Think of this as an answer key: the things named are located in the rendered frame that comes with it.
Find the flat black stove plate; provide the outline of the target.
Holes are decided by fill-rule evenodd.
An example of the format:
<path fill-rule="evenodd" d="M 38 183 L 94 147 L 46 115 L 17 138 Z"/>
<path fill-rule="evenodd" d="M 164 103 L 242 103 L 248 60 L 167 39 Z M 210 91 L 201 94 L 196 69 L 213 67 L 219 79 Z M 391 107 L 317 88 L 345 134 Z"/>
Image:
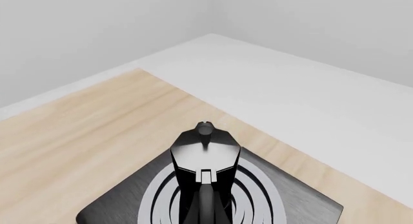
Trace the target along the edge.
<path fill-rule="evenodd" d="M 77 224 L 179 224 L 180 189 L 163 152 L 76 216 Z M 231 195 L 233 224 L 337 224 L 343 206 L 243 149 Z"/>

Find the black and silver moka pot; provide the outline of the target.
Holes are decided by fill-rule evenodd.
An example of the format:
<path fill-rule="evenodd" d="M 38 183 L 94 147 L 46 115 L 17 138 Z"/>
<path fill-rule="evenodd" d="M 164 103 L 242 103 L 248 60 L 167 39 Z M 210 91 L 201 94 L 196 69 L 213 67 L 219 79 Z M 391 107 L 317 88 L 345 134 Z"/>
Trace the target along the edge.
<path fill-rule="evenodd" d="M 233 224 L 232 186 L 241 146 L 211 122 L 182 132 L 170 147 L 180 189 L 179 224 Z"/>

